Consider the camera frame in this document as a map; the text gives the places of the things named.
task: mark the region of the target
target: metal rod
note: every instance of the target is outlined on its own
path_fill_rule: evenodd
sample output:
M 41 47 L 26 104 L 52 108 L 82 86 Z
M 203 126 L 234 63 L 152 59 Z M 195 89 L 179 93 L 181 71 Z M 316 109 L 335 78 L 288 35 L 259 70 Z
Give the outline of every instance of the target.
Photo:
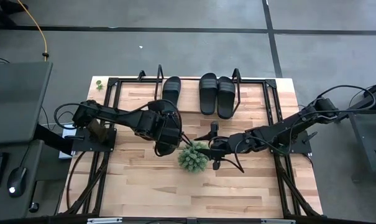
M 162 75 L 162 81 L 163 81 L 164 76 L 163 76 L 162 65 L 158 65 L 158 69 L 157 69 L 157 78 L 156 78 L 156 87 L 155 87 L 155 100 L 157 100 L 158 79 L 160 78 L 160 74 Z
M 278 161 L 276 164 L 276 169 L 280 170 L 281 177 L 285 181 L 288 188 L 291 190 L 292 195 L 296 195 L 297 201 L 299 201 L 300 205 L 302 205 L 302 209 L 306 213 L 307 216 L 320 216 L 317 212 L 315 212 L 312 207 L 306 202 L 300 191 L 295 187 L 295 184 L 291 181 L 289 176 L 287 176 L 286 171 L 283 169 L 282 163 Z
M 121 85 L 122 85 L 122 82 L 119 80 L 117 82 L 116 93 L 114 95 L 114 101 L 113 101 L 113 107 L 114 108 L 117 108 L 119 106 L 120 94 L 121 94 Z M 109 128 L 114 128 L 114 124 L 112 123 L 109 126 Z M 106 172 L 108 171 L 109 158 L 110 158 L 110 152 L 105 152 L 104 156 L 103 156 L 102 163 L 105 162 L 106 165 L 104 166 L 104 174 L 102 175 L 101 179 L 99 180 L 98 193 L 96 194 L 96 201 L 95 201 L 93 213 L 99 213 L 101 211 L 103 190 L 105 188 Z
M 108 82 L 108 87 L 106 88 L 105 100 L 103 103 L 104 106 L 109 105 L 109 102 L 111 99 L 112 87 L 113 85 L 109 86 L 109 82 Z M 99 152 L 94 152 L 93 160 L 91 162 L 91 168 L 89 169 L 88 184 L 93 180 L 93 177 L 95 175 L 96 168 L 98 167 L 98 158 L 99 158 Z M 84 201 L 83 210 L 82 210 L 83 214 L 88 213 L 90 202 L 91 202 L 91 192 L 88 194 L 87 199 Z
M 283 115 L 282 115 L 282 109 L 280 107 L 279 94 L 277 92 L 277 89 L 272 88 L 272 93 L 273 93 L 273 99 L 275 100 L 277 120 L 281 121 L 283 120 Z M 295 185 L 294 172 L 293 172 L 293 166 L 291 164 L 290 155 L 285 156 L 285 163 L 286 163 L 287 176 L 290 178 L 291 182 Z M 297 198 L 295 198 L 294 195 L 291 195 L 291 198 L 293 199 L 294 214 L 301 215 L 301 209 L 300 209 L 300 205 L 298 204 Z
M 86 201 L 88 195 L 93 191 L 95 184 L 97 181 L 106 173 L 104 170 L 104 167 L 108 166 L 107 164 L 102 163 L 98 170 L 95 172 L 95 175 L 93 177 L 93 180 L 87 185 L 87 187 L 84 189 L 84 191 L 81 193 L 81 195 L 78 197 L 78 199 L 73 203 L 73 205 L 66 210 L 64 213 L 66 214 L 76 214 L 80 207 L 83 205 L 83 203 Z
M 240 71 L 239 69 L 235 68 L 233 70 L 233 74 L 232 74 L 232 81 L 234 80 L 234 78 L 236 78 L 236 83 L 237 83 L 237 104 L 232 112 L 232 116 L 235 114 L 237 108 L 239 107 L 240 105 L 240 102 L 241 102 L 241 98 L 240 98 L 240 81 L 242 80 L 241 76 L 240 76 Z
M 264 91 L 264 99 L 265 99 L 265 109 L 267 110 L 268 115 L 268 124 L 273 124 L 273 118 L 272 118 L 272 110 L 270 108 L 270 100 L 269 100 L 269 94 L 268 94 L 268 88 L 267 84 L 265 82 L 262 83 L 262 89 Z M 275 160 L 275 166 L 278 162 L 280 162 L 280 157 L 278 154 L 273 153 L 273 158 Z M 276 168 L 276 176 L 277 176 L 277 184 L 279 188 L 279 194 L 280 194 L 280 203 L 282 204 L 282 212 L 283 217 L 287 214 L 290 214 L 290 211 L 288 210 L 287 205 L 287 196 L 286 196 L 286 190 L 282 179 L 282 173 L 279 169 Z

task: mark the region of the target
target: computer mouse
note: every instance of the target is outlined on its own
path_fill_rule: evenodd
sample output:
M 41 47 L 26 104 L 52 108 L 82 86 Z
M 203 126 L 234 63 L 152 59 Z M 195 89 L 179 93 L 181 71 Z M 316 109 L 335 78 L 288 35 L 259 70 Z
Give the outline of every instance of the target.
M 25 167 L 17 167 L 11 171 L 7 181 L 8 194 L 11 197 L 20 197 L 25 192 L 26 188 L 26 173 Z

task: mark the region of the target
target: black desk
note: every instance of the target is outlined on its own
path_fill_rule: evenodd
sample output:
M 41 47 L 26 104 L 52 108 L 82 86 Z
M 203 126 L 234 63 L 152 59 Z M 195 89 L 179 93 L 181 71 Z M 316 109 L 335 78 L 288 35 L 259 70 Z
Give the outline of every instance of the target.
M 39 166 L 40 155 L 44 142 L 34 140 L 31 142 L 29 151 L 23 162 L 27 168 L 25 193 L 17 198 L 11 198 L 7 191 L 8 176 L 14 168 L 19 166 L 28 144 L 9 144 L 0 146 L 0 152 L 8 153 L 7 164 L 1 179 L 0 186 L 0 220 L 11 218 L 23 218 L 27 215 L 32 194 L 34 191 L 35 176 Z
M 61 178 L 51 172 L 37 172 L 43 148 L 52 147 L 70 154 L 71 140 L 37 124 L 51 70 L 50 62 L 0 64 L 0 152 L 9 153 L 0 186 L 0 220 L 27 215 L 36 180 Z M 29 143 L 23 163 L 27 168 L 26 190 L 22 196 L 11 198 L 7 192 L 7 179 L 11 170 L 21 163 Z
M 376 179 L 376 114 L 350 114 L 352 128 L 355 132 L 363 158 L 366 158 L 366 170 L 352 175 L 354 182 Z

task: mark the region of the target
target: yellow cable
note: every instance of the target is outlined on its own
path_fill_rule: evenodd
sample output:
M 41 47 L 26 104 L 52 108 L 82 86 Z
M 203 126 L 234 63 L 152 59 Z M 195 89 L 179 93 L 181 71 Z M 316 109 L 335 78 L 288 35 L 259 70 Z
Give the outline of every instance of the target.
M 44 40 L 44 53 L 47 54 L 47 41 L 45 40 L 45 36 L 43 34 L 43 31 L 41 31 L 41 28 L 40 26 L 37 24 L 36 20 L 33 18 L 33 16 L 30 14 L 30 12 L 25 8 L 25 6 L 21 3 L 20 0 L 18 0 L 19 4 L 22 6 L 22 8 L 24 8 L 25 12 L 30 16 L 30 18 L 33 20 L 34 24 L 36 24 L 38 30 L 40 31 L 41 33 L 41 36 L 43 37 L 43 40 Z M 44 56 L 44 62 L 47 61 L 47 56 Z

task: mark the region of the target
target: black metal frame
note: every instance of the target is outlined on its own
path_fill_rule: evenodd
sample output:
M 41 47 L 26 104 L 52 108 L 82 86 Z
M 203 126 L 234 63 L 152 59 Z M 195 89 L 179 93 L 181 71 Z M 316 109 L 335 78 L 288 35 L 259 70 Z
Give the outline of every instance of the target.
M 370 89 L 376 99 L 376 85 Z M 351 106 L 349 109 L 361 109 L 366 106 L 369 106 L 372 102 L 372 97 L 369 96 L 366 92 L 364 93 L 364 99 L 357 102 L 355 105 Z M 369 114 L 367 116 L 376 116 L 376 104 L 370 109 Z M 358 120 L 358 115 L 350 114 L 350 113 L 341 113 L 335 123 L 340 123 L 343 119 L 349 118 L 351 122 L 352 129 L 355 133 L 355 138 L 360 147 L 362 155 L 367 158 L 367 170 L 365 172 L 356 172 L 352 174 L 351 179 L 353 182 L 360 182 L 361 180 L 374 180 L 376 179 L 376 148 L 369 146 L 369 143 L 372 141 L 376 141 L 375 139 L 371 138 L 372 131 L 376 131 L 373 128 L 363 129 L 364 127 L 360 124 Z
M 350 114 L 349 120 L 354 130 L 360 154 L 366 158 L 366 170 L 352 174 L 353 182 L 362 180 L 376 180 L 376 123 L 364 125 L 363 120 L 376 121 L 376 114 Z
M 156 78 L 146 78 L 146 74 L 144 71 L 140 71 L 137 78 L 109 78 L 108 87 L 106 89 L 104 105 L 109 106 L 112 89 L 116 87 L 116 94 L 114 97 L 113 107 L 117 108 L 119 106 L 120 93 L 121 93 L 121 88 L 122 88 L 123 83 L 156 83 L 155 99 L 157 99 L 158 84 L 159 82 L 162 82 L 163 79 L 164 79 L 164 74 L 163 74 L 161 65 L 158 66 Z M 182 78 L 182 80 L 199 80 L 199 78 Z M 282 110 L 280 107 L 280 102 L 279 102 L 278 93 L 277 93 L 277 85 L 274 79 L 251 79 L 251 78 L 244 79 L 244 78 L 241 78 L 239 70 L 235 68 L 232 74 L 232 81 L 237 84 L 237 97 L 238 97 L 238 103 L 236 104 L 236 107 L 234 108 L 234 112 L 237 110 L 241 102 L 240 84 L 261 84 L 262 89 L 264 91 L 265 109 L 267 112 L 268 124 L 269 125 L 273 124 L 273 114 L 272 114 L 272 109 L 270 106 L 270 98 L 269 98 L 269 93 L 268 93 L 269 88 L 271 88 L 272 90 L 272 95 L 275 101 L 275 108 L 277 112 L 276 116 L 278 118 L 278 121 L 281 121 L 283 119 Z M 94 152 L 93 160 L 91 163 L 91 169 L 89 172 L 88 185 L 93 185 L 95 182 L 95 178 L 98 179 L 97 166 L 98 166 L 99 155 L 100 155 L 100 152 Z M 275 159 L 275 167 L 276 167 L 276 172 L 277 172 L 278 188 L 280 192 L 283 217 L 286 218 L 288 215 L 291 215 L 291 212 L 288 209 L 287 196 L 286 196 L 286 192 L 284 188 L 284 178 L 281 172 L 281 170 L 283 170 L 283 167 L 280 162 L 280 156 L 275 153 L 273 154 L 273 157 Z M 103 168 L 102 170 L 103 173 L 99 179 L 98 193 L 97 193 L 95 205 L 92 211 L 93 214 L 96 214 L 98 216 L 101 210 L 104 183 L 106 180 L 106 169 L 108 167 L 109 158 L 110 158 L 110 152 L 105 152 L 104 158 L 101 164 L 101 167 Z M 290 181 L 287 180 L 288 181 L 287 185 L 289 187 L 293 187 L 292 185 L 295 186 L 295 182 L 294 182 L 293 169 L 291 166 L 290 156 L 285 157 L 285 162 L 286 162 L 286 168 L 287 168 L 286 170 L 287 176 L 290 180 Z M 88 211 L 89 211 L 90 201 L 91 201 L 91 191 L 88 191 L 88 196 L 86 197 L 84 205 L 83 205 L 83 210 L 82 210 L 83 214 L 89 213 Z M 294 214 L 300 215 L 300 206 L 298 205 L 297 199 L 294 197 L 293 197 L 293 204 L 294 204 Z M 257 221 L 258 218 L 245 219 L 245 220 Z

